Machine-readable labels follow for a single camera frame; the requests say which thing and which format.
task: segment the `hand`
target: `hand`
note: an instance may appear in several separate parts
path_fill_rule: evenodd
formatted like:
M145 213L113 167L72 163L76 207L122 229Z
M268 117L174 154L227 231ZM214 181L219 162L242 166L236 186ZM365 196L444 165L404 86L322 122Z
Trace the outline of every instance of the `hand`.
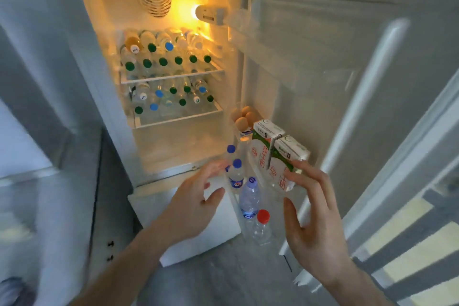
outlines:
M355 266L347 252L341 216L329 176L307 161L291 161L306 175L285 170L284 176L304 187L311 203L310 222L301 228L296 209L284 198L287 242L301 266L324 286L340 281Z
M218 175L227 165L224 159L210 161L177 189L171 203L155 222L169 246L195 237L207 227L225 190L223 187L215 190L207 200L204 190L210 186L208 179Z

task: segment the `left hand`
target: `left hand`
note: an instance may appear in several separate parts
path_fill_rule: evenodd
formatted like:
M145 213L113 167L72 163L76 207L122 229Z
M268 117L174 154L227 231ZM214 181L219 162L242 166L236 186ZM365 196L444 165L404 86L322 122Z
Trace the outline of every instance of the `left hand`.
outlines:
M159 216L157 224L169 245L199 235L212 220L225 189L215 190L204 199L204 190L210 186L208 179L217 176L229 163L224 159L205 164L195 175L185 180L177 189L171 203Z

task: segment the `red bottle cap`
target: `red bottle cap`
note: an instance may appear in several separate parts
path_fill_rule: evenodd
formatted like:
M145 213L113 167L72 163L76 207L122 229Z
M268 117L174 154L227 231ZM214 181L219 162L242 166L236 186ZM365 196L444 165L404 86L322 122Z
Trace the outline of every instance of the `red bottle cap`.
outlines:
M266 209L261 209L257 214L257 219L263 225L266 225L269 222L269 212Z

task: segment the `right hand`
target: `right hand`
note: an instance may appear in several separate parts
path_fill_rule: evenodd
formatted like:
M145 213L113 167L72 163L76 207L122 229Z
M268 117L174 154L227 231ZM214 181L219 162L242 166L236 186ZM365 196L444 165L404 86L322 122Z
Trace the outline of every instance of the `right hand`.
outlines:
M291 161L305 175L284 176L304 187L311 203L310 222L302 228L292 201L284 198L285 234L295 258L324 286L332 285L355 265L349 258L341 216L329 176L307 161Z

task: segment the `refrigerator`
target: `refrigerator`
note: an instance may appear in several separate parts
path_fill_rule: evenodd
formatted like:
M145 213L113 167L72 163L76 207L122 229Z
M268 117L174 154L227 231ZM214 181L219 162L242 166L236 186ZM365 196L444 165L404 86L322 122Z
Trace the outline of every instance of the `refrigerator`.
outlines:
M250 138L241 136L230 118L234 108L248 105L311 152L310 162L330 174L344 216L458 67L458 0L56 3L71 51L134 187L129 202L144 226L164 210L184 179L224 155L229 144L244 150L247 175L269 185L247 156ZM221 14L201 20L197 10L203 8ZM204 38L211 66L182 74L203 78L214 101L206 111L158 120L148 111L137 114L130 95L140 82L157 85L164 77L129 78L118 54L124 30L168 27L191 28ZM171 247L161 258L163 266L247 234L225 177L213 180L211 189L220 186L227 192L210 225ZM287 195L305 222L306 192L295 187ZM285 255L281 197L274 194L269 201L273 244Z

